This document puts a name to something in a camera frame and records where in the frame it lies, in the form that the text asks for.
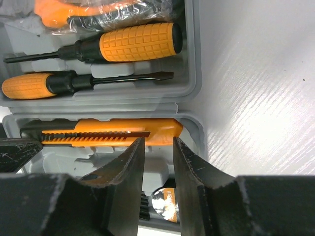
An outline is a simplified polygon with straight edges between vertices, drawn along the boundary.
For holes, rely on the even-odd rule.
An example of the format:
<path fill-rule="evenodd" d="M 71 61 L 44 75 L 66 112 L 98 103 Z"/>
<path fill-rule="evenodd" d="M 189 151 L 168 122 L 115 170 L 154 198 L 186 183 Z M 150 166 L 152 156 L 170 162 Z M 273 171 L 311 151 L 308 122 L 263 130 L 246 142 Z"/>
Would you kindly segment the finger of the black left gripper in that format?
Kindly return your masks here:
<path fill-rule="evenodd" d="M 0 172 L 17 173 L 43 149 L 39 140 L 31 138 L 0 139 Z"/>

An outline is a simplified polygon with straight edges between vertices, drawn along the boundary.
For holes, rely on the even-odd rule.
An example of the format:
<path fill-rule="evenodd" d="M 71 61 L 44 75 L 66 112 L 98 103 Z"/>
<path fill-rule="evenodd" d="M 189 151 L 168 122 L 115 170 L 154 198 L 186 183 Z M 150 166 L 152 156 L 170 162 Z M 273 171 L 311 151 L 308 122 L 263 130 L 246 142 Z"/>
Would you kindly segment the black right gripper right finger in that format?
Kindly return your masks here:
<path fill-rule="evenodd" d="M 312 236 L 314 176 L 233 177 L 173 139 L 184 236 Z"/>

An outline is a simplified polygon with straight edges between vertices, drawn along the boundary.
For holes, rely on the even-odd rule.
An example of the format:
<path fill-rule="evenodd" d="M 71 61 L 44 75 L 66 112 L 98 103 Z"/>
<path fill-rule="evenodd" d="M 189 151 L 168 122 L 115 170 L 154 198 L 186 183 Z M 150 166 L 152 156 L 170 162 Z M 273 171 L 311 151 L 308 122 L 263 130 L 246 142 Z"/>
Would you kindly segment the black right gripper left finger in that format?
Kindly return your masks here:
<path fill-rule="evenodd" d="M 145 142 L 81 179 L 67 174 L 0 173 L 3 236 L 134 236 Z"/>

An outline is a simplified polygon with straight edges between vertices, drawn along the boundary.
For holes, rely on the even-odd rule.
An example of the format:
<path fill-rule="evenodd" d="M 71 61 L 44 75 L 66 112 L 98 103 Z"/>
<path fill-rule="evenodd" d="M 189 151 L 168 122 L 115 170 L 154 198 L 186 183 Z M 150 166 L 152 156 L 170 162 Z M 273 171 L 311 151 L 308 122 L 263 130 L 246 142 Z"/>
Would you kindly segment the orange handle slim screwdriver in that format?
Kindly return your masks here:
<path fill-rule="evenodd" d="M 60 94 L 74 94 L 93 89 L 98 84 L 123 83 L 143 80 L 164 81 L 174 78 L 173 72 L 95 78 L 91 74 L 78 75 L 74 71 L 56 73 L 31 73 L 6 79 L 1 86 L 3 94 L 15 100 L 34 100 Z"/>

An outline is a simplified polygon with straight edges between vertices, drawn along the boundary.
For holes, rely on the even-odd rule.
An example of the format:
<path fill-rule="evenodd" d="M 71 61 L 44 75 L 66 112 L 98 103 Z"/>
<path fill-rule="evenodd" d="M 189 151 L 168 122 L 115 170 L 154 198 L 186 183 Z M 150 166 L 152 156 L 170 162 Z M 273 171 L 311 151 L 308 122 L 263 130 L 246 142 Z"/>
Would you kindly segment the orange black utility knife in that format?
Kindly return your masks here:
<path fill-rule="evenodd" d="M 127 147 L 140 137 L 147 146 L 170 146 L 183 128 L 173 118 L 55 119 L 32 120 L 20 129 L 20 135 L 54 147 Z"/>

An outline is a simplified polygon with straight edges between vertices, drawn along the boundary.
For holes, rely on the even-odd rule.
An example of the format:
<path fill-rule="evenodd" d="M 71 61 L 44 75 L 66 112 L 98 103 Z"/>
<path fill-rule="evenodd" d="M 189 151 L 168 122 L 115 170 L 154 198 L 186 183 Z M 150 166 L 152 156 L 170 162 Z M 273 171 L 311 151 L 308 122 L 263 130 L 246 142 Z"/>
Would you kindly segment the grey plastic tool case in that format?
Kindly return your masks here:
<path fill-rule="evenodd" d="M 32 120 L 97 119 L 109 121 L 116 118 L 173 118 L 184 127 L 178 138 L 184 140 L 185 144 L 197 152 L 203 152 L 203 145 L 200 141 L 203 135 L 201 125 L 186 111 L 179 109 L 184 102 L 195 98 L 201 88 L 200 62 L 196 59 L 196 53 L 200 51 L 200 38 L 198 26 L 194 24 L 192 1 L 180 0 L 183 7 L 178 15 L 170 22 L 164 22 L 176 23 L 182 31 L 183 48 L 175 56 L 116 63 L 85 63 L 76 59 L 44 59 L 5 63 L 3 61 L 5 58 L 51 53 L 63 46 L 72 45 L 78 40 L 111 32 L 87 30 L 71 32 L 69 29 L 48 28 L 35 14 L 34 2 L 35 0 L 1 2 L 0 104 L 10 109 L 10 115 L 5 116 L 2 121 L 8 138 L 22 138 L 20 129 Z M 10 99 L 1 90 L 2 83 L 12 77 L 31 73 L 64 71 L 74 71 L 78 75 L 91 74 L 95 78 L 166 71 L 173 72 L 174 78 L 164 81 L 143 80 L 98 84 L 93 89 L 80 90 L 74 94 L 60 94 L 34 100 Z M 18 173 L 67 174 L 81 179 L 111 162 L 128 147 L 43 145 L 43 149 Z M 180 230 L 179 223 L 164 220 L 152 207 L 153 193 L 160 188 L 165 188 L 165 184 L 170 180 L 175 180 L 173 143 L 170 146 L 145 145 L 141 193 L 144 192 L 149 198 L 150 220 L 139 219 L 138 227 L 147 226 L 172 232 Z"/>

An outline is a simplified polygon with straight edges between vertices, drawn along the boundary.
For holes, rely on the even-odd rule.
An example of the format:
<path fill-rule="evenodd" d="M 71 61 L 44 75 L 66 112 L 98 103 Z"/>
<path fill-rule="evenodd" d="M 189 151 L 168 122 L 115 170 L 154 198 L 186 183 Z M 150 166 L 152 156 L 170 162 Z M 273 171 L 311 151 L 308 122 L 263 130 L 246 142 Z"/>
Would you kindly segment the orange handle pliers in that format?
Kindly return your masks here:
<path fill-rule="evenodd" d="M 71 32 L 106 32 L 150 22 L 170 22 L 183 7 L 179 0 L 36 0 L 44 26 Z"/>

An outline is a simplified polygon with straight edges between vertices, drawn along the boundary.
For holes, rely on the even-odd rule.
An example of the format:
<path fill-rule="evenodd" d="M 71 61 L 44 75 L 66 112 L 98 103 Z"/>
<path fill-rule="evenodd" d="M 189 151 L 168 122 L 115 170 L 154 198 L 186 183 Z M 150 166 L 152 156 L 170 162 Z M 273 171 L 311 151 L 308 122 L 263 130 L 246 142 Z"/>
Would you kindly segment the orange handle thick screwdriver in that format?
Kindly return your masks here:
<path fill-rule="evenodd" d="M 5 58 L 5 63 L 44 59 L 78 60 L 85 63 L 116 63 L 175 56 L 183 48 L 181 28 L 176 23 L 127 27 L 78 40 L 55 52 Z"/>

